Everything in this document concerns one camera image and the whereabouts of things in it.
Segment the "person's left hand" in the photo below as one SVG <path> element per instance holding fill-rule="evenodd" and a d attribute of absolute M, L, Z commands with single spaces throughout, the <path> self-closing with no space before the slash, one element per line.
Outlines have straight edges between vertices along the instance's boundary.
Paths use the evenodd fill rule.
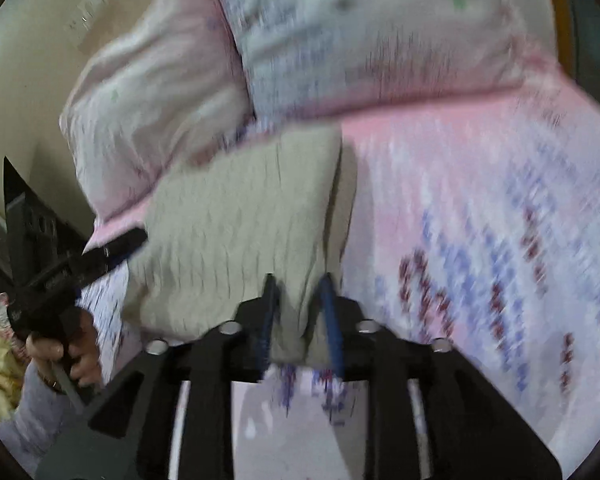
<path fill-rule="evenodd" d="M 80 325 L 68 344 L 30 333 L 26 341 L 28 355 L 33 361 L 38 376 L 46 385 L 61 389 L 52 364 L 59 362 L 68 354 L 72 367 L 67 375 L 80 387 L 100 386 L 102 384 L 102 366 L 100 365 L 97 330 L 91 313 L 78 310 Z"/>

